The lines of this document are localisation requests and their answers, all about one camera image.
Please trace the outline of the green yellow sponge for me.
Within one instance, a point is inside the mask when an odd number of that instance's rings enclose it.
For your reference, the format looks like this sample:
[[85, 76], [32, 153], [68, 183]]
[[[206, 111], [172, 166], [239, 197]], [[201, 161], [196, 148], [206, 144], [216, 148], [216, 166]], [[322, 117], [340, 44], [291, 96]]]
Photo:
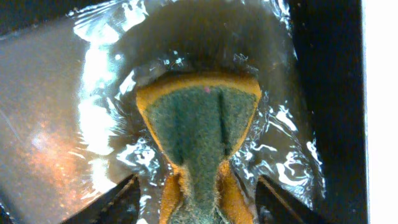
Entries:
[[230, 158], [240, 149], [261, 99], [249, 75], [220, 72], [164, 77], [139, 87], [137, 108], [172, 166], [161, 223], [253, 223]]

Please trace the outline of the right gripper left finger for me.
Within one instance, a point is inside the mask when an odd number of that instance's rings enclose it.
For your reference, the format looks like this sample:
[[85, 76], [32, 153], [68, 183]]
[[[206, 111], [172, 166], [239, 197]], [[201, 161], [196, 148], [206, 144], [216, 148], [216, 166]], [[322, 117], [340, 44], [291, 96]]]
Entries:
[[137, 175], [131, 174], [61, 224], [136, 224], [140, 196]]

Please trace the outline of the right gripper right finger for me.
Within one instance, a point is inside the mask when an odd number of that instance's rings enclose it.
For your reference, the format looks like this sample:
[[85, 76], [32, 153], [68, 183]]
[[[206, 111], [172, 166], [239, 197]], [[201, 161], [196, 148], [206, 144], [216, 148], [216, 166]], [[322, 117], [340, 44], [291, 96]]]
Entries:
[[255, 202], [260, 223], [330, 223], [266, 175], [258, 178]]

